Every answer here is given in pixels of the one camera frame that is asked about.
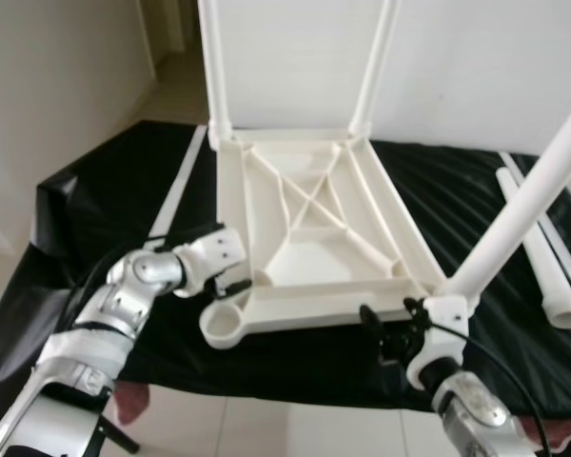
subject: table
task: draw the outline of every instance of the table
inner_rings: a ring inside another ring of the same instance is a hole
[[[33,237],[0,300],[0,418],[25,384],[83,270],[115,246],[139,248],[183,160],[195,126],[142,122],[41,183]],[[379,158],[446,275],[452,274],[504,205],[488,151],[373,141]],[[528,171],[535,158],[515,155]],[[167,243],[216,222],[216,156],[207,139],[190,174]],[[549,210],[571,251],[571,195]],[[247,336],[210,348],[198,327],[210,298],[159,298],[124,380],[210,395],[349,407],[430,410],[404,370],[379,367],[359,326]],[[470,335],[499,354],[538,400],[546,419],[571,419],[571,330],[551,328],[522,248],[482,295]],[[523,399],[473,348],[475,371],[514,414]]]

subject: floor tile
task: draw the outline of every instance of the floor tile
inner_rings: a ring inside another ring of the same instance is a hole
[[[402,423],[408,457],[459,457],[437,414],[403,410]]]
[[[228,399],[219,457],[404,457],[398,411]]]
[[[195,395],[162,387],[150,388],[150,408],[123,430],[142,445],[142,456],[214,457],[220,435],[225,398]],[[113,406],[106,416],[113,420]],[[102,457],[126,457],[106,442]]]

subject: white plastic bracket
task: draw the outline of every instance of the white plastic bracket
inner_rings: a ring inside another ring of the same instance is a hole
[[[452,328],[467,336],[467,300],[461,295],[430,297],[423,301],[423,307],[429,313],[434,324]],[[465,340],[437,328],[431,328],[425,333],[421,351],[415,356],[406,369],[406,378],[412,387],[424,390],[419,380],[419,374],[434,360],[452,357],[461,365]]]
[[[177,247],[173,252],[182,262],[187,277],[186,287],[173,293],[183,298],[196,295],[208,279],[246,259],[246,250],[234,228],[215,231],[190,245]]]
[[[212,149],[218,150],[222,140],[231,139],[233,136],[226,98],[220,22],[216,0],[198,0],[198,2],[209,102],[209,144]],[[400,0],[384,0],[360,94],[348,127],[351,136],[363,138],[370,136],[374,102],[377,98],[384,63],[393,41],[394,24],[399,10]]]

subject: white tube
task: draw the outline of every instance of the white tube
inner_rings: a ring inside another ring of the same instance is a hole
[[[520,190],[488,228],[455,274],[436,295],[463,295],[470,313],[530,227],[556,199],[571,178],[571,114]]]
[[[372,112],[381,82],[384,63],[393,39],[394,24],[400,11],[400,0],[384,0],[379,23],[372,41],[370,56],[366,64],[364,80],[360,89],[353,117],[349,123],[349,134],[367,138],[372,130]]]
[[[512,173],[507,168],[502,168],[496,174],[505,201],[511,201],[518,191]],[[541,306],[548,322],[552,327],[571,328],[571,287],[540,226],[534,224],[522,242],[540,285],[543,295]]]
[[[226,102],[225,67],[215,0],[199,0],[199,24],[209,103],[209,145],[218,150],[220,140],[232,137],[232,124]]]
[[[522,183],[524,182],[524,176],[522,175],[521,169],[519,169],[518,165],[516,165],[516,162],[514,162],[514,159],[512,159],[510,154],[507,152],[500,152],[499,155],[503,159],[507,169],[509,169],[510,173],[512,173],[514,182],[518,186],[522,186]],[[552,224],[552,221],[550,221],[550,218],[547,216],[547,214],[544,213],[540,216],[539,225],[541,231],[543,231],[545,239],[548,240],[548,243],[559,259],[559,262],[562,265],[562,269],[571,281],[571,252],[569,252],[567,246],[563,242],[561,236],[556,230],[556,227],[554,227],[554,224]]]

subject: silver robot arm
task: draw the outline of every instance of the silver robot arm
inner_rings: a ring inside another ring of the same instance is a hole
[[[360,309],[362,322],[380,344],[382,363],[402,364],[410,384],[432,396],[432,408],[457,451],[463,457],[535,457],[507,407],[478,376],[463,370],[465,341],[433,327],[467,336],[466,300],[451,295],[404,304],[412,320],[399,334],[386,333],[367,306]]]
[[[246,259],[238,233],[223,228],[171,252],[135,250],[118,261],[71,330],[50,336],[25,387],[0,422],[0,456],[25,446],[51,456],[82,456],[98,414],[48,398],[59,386],[106,401],[152,310],[154,299],[189,297]]]

